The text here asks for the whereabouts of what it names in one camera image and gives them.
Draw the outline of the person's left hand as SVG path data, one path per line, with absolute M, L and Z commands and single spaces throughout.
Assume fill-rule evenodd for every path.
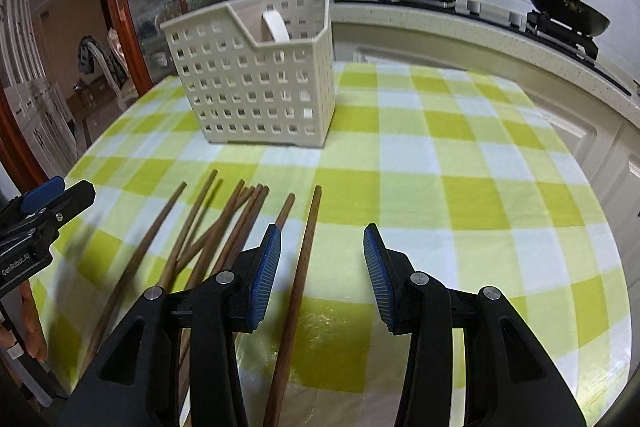
M 9 318 L 24 340 L 26 351 L 38 362 L 47 358 L 47 341 L 44 338 L 35 297 L 29 281 L 24 281 L 2 299 L 8 305 Z

